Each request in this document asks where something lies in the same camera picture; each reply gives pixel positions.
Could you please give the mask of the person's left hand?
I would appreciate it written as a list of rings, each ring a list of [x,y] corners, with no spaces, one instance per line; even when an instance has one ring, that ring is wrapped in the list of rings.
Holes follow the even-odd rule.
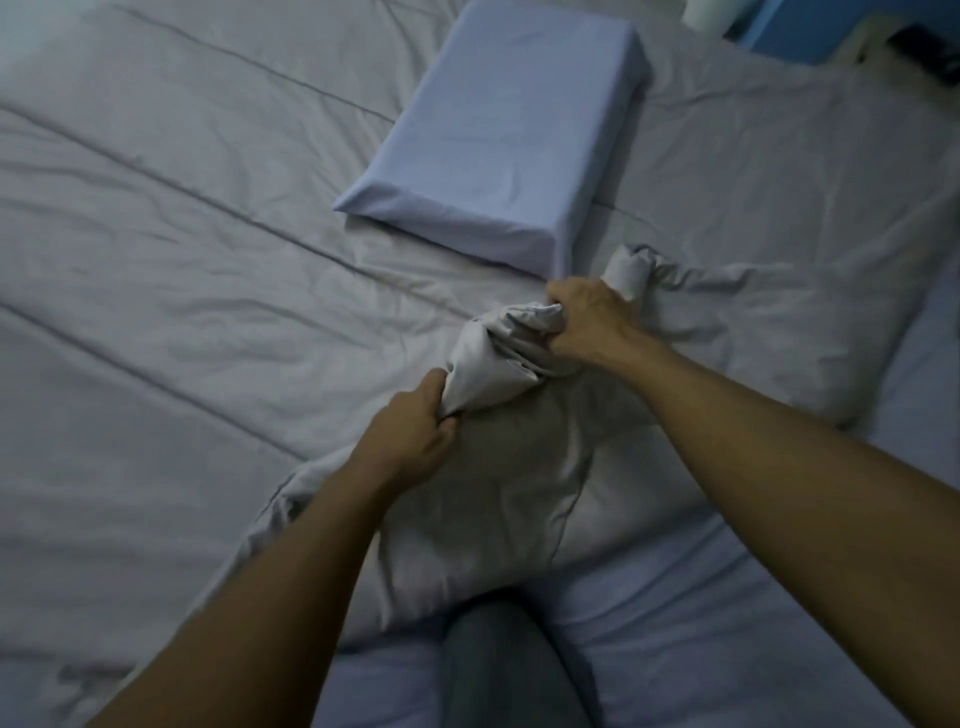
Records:
[[[457,416],[433,421],[419,411],[415,387],[394,394],[371,420],[344,469],[387,503],[431,478],[457,439]]]

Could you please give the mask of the person's right hand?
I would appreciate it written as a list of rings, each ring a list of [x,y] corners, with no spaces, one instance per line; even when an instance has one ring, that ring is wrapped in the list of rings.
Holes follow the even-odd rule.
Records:
[[[600,278],[553,280],[545,292],[563,316],[562,330],[547,339],[549,351],[557,357],[629,375],[642,367],[642,361],[665,351],[661,342],[635,324],[626,299]]]

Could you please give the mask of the grey pillow with pillowcase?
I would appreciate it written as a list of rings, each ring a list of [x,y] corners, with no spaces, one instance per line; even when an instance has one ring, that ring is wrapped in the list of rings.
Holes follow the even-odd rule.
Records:
[[[342,628],[346,645],[456,602],[606,552],[700,500],[654,418],[605,374],[546,347],[550,305],[505,305],[454,331],[438,294],[376,282],[306,251],[284,264],[297,293],[342,315],[347,339],[312,344],[330,381],[270,415],[284,444],[310,445],[270,495],[195,606],[213,597],[290,526],[411,363],[446,356],[443,416],[458,443],[402,496],[366,555]],[[834,424],[866,407],[930,280],[918,244],[882,235],[822,260],[695,264],[639,238],[609,251],[602,279],[649,333],[687,357]]]

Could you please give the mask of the person's left forearm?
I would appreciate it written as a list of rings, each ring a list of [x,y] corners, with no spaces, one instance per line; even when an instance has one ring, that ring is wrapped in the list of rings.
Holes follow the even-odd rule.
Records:
[[[351,456],[86,728],[310,728],[407,459]]]

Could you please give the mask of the person's right forearm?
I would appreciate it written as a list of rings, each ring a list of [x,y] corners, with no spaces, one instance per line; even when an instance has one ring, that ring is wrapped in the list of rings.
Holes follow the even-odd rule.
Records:
[[[960,728],[960,491],[634,330],[642,396],[749,551],[918,728]]]

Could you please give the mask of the light blue rectangular pillow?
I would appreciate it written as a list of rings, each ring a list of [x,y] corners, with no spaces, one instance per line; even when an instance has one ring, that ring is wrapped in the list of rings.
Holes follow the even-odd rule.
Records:
[[[470,0],[333,209],[544,281],[564,277],[649,72],[625,19]]]

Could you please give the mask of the person's grey trouser leg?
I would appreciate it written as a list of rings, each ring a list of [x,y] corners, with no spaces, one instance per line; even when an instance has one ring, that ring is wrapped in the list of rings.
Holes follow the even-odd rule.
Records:
[[[516,589],[450,613],[438,675],[439,728],[605,728],[585,657]]]

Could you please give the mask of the white cylindrical object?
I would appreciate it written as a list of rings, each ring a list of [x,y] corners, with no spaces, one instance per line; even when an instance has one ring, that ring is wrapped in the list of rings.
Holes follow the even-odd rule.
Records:
[[[764,0],[684,0],[680,22],[688,29],[721,38],[750,18]]]

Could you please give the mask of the blue furniture piece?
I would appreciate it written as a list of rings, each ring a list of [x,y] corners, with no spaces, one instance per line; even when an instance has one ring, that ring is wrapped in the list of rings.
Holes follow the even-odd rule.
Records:
[[[735,43],[762,56],[819,65],[875,14],[918,22],[960,43],[960,0],[762,0]]]

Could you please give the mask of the light blue bed sheet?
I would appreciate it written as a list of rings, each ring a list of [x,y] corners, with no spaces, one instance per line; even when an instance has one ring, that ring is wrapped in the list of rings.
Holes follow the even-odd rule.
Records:
[[[595,564],[492,593],[331,664],[311,728],[440,728],[443,637],[516,607],[605,728],[904,728],[727,527],[700,509]]]

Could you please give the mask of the dark object with beige cloth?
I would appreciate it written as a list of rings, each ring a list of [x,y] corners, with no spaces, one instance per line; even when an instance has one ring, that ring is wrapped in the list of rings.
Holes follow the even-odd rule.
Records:
[[[856,67],[896,89],[960,107],[960,35],[873,11],[856,21],[828,56],[830,66]]]

